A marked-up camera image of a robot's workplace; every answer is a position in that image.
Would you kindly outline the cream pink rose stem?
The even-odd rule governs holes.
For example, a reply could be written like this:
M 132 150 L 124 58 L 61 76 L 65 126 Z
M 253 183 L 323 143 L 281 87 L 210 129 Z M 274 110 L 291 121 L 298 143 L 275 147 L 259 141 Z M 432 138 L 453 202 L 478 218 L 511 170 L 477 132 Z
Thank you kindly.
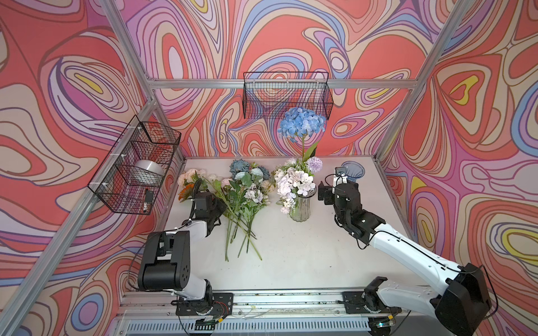
M 193 183 L 194 189 L 192 198 L 189 198 L 188 200 L 193 201 L 194 197 L 200 193 L 200 192 L 210 192 L 213 193 L 216 197 L 223 200 L 225 202 L 225 196 L 223 187 L 228 186 L 230 181 L 239 181 L 245 184 L 246 186 L 249 186 L 252 182 L 254 183 L 260 183 L 259 177 L 254 175 L 251 176 L 250 174 L 246 174 L 243 176 L 241 180 L 234 180 L 231 176 L 225 177 L 225 178 L 219 178 L 218 176 L 214 174 L 207 174 L 205 170 L 203 169 L 189 169 L 183 174 L 181 174 L 178 178 L 177 184 L 178 184 L 178 194 L 181 189 L 187 184 Z

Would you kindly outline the purple allium flower stem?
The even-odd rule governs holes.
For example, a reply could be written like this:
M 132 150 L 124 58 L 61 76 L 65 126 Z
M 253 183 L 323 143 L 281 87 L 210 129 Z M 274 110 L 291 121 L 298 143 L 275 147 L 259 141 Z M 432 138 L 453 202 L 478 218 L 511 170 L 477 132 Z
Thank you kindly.
M 323 168 L 322 160 L 316 156 L 312 156 L 311 158 L 308 158 L 306 161 L 306 165 L 309 171 L 313 174 L 320 172 Z

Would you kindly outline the clear glass vase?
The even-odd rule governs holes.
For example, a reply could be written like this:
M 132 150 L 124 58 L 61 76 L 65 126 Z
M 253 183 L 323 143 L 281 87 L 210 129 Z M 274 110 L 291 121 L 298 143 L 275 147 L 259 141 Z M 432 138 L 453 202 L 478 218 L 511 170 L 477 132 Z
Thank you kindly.
M 294 208 L 289 216 L 295 222 L 304 222 L 310 218 L 310 200 L 315 196 L 316 191 L 311 190 L 307 195 L 298 195 Z

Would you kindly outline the pale pink hydrangea bunch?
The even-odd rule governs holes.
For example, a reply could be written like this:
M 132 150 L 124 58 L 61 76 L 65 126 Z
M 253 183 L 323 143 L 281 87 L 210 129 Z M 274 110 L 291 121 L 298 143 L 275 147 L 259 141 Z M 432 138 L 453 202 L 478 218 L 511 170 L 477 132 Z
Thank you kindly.
M 271 173 L 281 211 L 289 215 L 294 208 L 298 195 L 307 195 L 309 191 L 316 191 L 314 174 L 307 168 L 306 162 L 299 159 L 289 159 L 284 165 L 276 167 Z

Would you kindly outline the blue hydrangea stem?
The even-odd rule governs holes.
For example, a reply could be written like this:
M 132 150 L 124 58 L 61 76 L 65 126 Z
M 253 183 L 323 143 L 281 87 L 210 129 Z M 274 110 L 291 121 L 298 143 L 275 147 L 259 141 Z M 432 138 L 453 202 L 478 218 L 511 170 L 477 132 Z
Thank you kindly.
M 318 143 L 306 146 L 306 140 L 323 133 L 326 130 L 327 117 L 313 110 L 294 107 L 284 113 L 277 132 L 290 141 L 299 140 L 301 143 L 301 161 L 307 162 L 317 148 Z

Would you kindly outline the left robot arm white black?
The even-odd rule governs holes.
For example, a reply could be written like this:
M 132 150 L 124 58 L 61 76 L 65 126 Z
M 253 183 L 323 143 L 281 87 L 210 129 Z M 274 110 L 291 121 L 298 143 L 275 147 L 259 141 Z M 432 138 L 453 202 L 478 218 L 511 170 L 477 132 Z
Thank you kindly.
M 191 273 L 191 244 L 209 237 L 221 225 L 226 204 L 208 191 L 193 197 L 189 217 L 173 230 L 152 232 L 144 247 L 137 288 L 169 292 L 187 302 L 213 303 L 209 281 Z

